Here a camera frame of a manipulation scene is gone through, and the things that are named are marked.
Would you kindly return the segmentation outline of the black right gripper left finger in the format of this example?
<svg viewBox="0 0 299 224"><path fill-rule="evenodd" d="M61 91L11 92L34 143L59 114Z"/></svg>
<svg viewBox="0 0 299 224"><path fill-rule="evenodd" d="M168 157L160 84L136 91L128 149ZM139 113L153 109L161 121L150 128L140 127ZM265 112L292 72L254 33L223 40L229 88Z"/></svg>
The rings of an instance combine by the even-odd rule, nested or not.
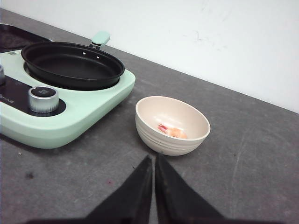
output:
<svg viewBox="0 0 299 224"><path fill-rule="evenodd" d="M90 224L147 224L152 199L152 160L146 156L125 182L87 217Z"/></svg>

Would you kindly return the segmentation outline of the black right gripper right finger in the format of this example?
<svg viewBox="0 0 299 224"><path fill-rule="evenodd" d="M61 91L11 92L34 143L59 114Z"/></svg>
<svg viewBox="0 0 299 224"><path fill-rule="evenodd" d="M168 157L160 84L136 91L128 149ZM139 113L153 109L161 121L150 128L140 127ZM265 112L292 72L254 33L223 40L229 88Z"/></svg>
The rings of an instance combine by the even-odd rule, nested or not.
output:
<svg viewBox="0 0 299 224"><path fill-rule="evenodd" d="M160 224L221 224L227 221L184 181L162 154L156 156L155 195Z"/></svg>

